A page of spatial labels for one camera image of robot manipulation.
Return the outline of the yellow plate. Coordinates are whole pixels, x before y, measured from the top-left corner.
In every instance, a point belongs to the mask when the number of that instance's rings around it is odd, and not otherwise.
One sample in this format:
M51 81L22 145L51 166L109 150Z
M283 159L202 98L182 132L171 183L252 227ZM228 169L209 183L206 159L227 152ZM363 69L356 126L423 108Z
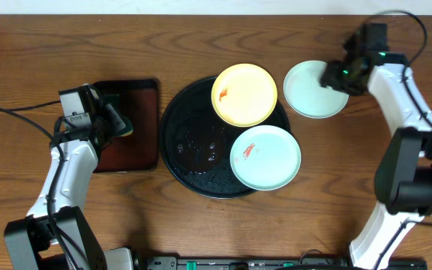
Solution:
M278 90L273 77L255 64L223 70L211 88L211 104L226 123L246 128L265 121L275 109Z

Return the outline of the green yellow sponge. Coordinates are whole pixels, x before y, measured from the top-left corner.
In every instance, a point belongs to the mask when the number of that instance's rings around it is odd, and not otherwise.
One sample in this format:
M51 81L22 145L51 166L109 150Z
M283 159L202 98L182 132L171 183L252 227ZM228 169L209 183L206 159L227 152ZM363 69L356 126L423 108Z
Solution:
M106 119L111 127L112 137L127 137L133 133L133 125L128 117L119 109L120 98L118 94L105 94L102 100Z

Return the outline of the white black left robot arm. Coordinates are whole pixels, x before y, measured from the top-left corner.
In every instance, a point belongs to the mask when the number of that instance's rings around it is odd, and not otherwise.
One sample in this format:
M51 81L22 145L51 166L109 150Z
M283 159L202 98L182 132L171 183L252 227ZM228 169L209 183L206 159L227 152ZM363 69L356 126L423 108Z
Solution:
M101 150L113 137L130 134L118 110L70 111L43 134L51 165L43 188L23 219L11 221L4 242L14 269L132 269L131 250L103 250L83 209Z

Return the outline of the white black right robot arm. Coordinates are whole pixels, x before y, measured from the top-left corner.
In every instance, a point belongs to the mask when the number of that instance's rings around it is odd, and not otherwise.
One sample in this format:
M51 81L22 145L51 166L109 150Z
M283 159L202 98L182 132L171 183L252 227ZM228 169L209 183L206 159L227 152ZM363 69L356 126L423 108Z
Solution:
M376 206L349 245L358 269L386 269L407 233L427 225L432 214L432 111L400 53L369 52L330 61L319 78L322 87L369 93L378 103L391 142L374 176Z

